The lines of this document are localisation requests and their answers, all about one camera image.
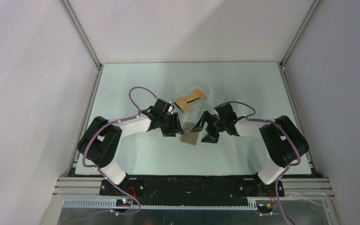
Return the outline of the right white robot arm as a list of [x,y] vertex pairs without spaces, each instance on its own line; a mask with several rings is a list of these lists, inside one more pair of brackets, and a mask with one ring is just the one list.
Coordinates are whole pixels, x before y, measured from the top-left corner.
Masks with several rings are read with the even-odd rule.
[[272,191],[273,182],[301,163],[301,157],[309,152],[309,144],[288,116],[269,120],[254,118],[255,114],[253,109],[252,113],[238,117],[232,102],[224,102],[214,107],[213,114],[204,111],[190,132],[206,128],[207,134],[201,140],[203,143],[217,143],[221,132],[237,137],[262,138],[270,158],[257,172],[254,190],[258,195],[266,196]]

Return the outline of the grey card holder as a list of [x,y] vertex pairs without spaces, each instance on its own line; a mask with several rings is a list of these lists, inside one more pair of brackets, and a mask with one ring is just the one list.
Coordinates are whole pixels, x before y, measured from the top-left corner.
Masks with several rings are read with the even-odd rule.
[[183,127],[184,134],[181,136],[180,141],[185,144],[196,146],[199,133],[192,133],[191,130],[195,126],[195,123],[186,122]]

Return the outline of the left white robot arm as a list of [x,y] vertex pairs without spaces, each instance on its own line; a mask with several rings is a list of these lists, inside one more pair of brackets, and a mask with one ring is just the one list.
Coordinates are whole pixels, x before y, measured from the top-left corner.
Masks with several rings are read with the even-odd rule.
[[76,149],[82,154],[84,167],[94,167],[112,185],[118,195],[129,191],[127,173],[115,159],[117,147],[122,138],[160,129],[164,137],[175,137],[184,133],[179,114],[174,107],[163,99],[136,115],[109,121],[97,116],[86,129]]

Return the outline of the clear plastic card box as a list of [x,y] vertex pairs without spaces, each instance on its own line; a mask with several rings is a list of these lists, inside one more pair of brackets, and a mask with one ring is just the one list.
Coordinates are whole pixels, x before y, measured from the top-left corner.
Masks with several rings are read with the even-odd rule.
[[197,81],[172,97],[171,102],[177,112],[185,114],[195,108],[196,105],[205,101],[209,92],[210,90],[204,84]]

